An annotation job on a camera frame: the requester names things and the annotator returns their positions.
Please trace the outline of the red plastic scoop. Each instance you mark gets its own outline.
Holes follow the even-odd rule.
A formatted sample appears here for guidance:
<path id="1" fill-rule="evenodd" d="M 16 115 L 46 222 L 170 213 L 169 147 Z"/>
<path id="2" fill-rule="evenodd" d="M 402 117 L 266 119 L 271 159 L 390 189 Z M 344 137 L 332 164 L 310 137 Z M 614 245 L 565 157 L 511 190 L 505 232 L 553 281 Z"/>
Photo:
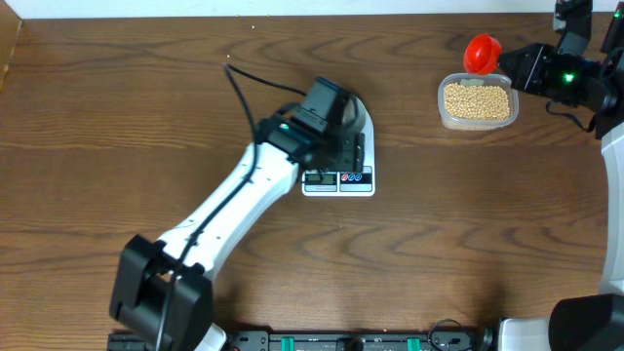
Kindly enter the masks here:
<path id="1" fill-rule="evenodd" d="M 499 41 L 487 33 L 477 35 L 467 46 L 463 67 L 469 74 L 488 75 L 497 69 L 502 54 Z"/>

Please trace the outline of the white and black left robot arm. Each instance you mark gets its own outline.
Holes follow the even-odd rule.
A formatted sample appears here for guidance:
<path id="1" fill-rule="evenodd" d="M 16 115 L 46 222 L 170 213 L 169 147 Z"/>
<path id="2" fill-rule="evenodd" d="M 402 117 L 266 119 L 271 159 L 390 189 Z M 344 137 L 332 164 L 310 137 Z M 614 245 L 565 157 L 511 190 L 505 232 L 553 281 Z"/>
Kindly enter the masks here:
<path id="1" fill-rule="evenodd" d="M 309 197 L 375 191 L 371 117 L 345 92 L 310 91 L 253 126 L 232 173 L 187 219 L 156 241 L 122 250 L 109 313 L 149 350 L 218 350 L 214 282 L 259 218 L 299 185 Z"/>

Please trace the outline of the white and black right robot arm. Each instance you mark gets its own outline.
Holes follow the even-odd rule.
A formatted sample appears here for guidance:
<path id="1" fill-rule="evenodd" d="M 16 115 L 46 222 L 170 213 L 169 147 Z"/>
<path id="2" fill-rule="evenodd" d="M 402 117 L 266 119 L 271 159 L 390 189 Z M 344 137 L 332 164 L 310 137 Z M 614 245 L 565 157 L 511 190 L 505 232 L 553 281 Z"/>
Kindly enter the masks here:
<path id="1" fill-rule="evenodd" d="M 616 6 L 601 51 L 584 58 L 592 33 L 591 0 L 559 1 L 557 45 L 535 43 L 503 54 L 499 69 L 513 89 L 593 112 L 584 132 L 601 143 L 608 190 L 607 244 L 599 291 L 559 301 L 548 317 L 504 319 L 499 350 L 620 350 L 623 347 L 623 7 Z"/>

